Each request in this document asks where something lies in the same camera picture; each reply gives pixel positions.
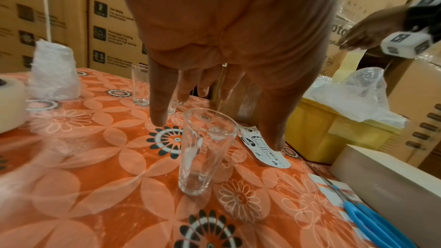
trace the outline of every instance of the orange tablecloth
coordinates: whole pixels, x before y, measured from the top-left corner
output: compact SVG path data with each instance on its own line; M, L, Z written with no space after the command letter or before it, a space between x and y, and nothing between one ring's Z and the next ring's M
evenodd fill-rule
M179 156L161 149L180 148L181 132L149 142L167 127L133 103L130 80L78 74L80 98L29 100L29 120L0 135L0 247L366 247L302 159L267 167L239 139L208 189L184 195ZM167 126L207 106L192 96Z

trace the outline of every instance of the blue scissors handle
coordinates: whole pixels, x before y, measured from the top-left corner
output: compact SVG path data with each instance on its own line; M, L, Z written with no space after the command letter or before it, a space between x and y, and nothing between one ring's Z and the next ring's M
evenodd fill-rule
M378 248L417 248L388 220L362 203L344 201L344 208L357 227Z

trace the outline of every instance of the sticker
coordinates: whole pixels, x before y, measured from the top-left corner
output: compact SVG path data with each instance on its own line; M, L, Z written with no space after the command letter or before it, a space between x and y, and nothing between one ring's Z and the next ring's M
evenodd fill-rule
M272 150L262 138L259 130L253 127L240 127L243 143L251 150L259 161L275 168L287 169L291 163L283 157L281 152Z

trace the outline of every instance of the tape roll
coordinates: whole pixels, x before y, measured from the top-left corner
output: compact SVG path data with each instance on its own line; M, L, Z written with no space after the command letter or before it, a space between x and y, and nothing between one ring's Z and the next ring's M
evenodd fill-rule
M26 121L26 87L18 79L0 76L0 134Z

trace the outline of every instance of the white string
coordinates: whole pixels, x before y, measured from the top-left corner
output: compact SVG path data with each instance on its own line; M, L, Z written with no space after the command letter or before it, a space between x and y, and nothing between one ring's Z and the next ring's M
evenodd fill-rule
M51 18L49 17L49 3L48 3L48 0L43 0L43 5L45 7L45 16L46 16L46 37L47 37L47 41L52 43L52 37L51 37Z

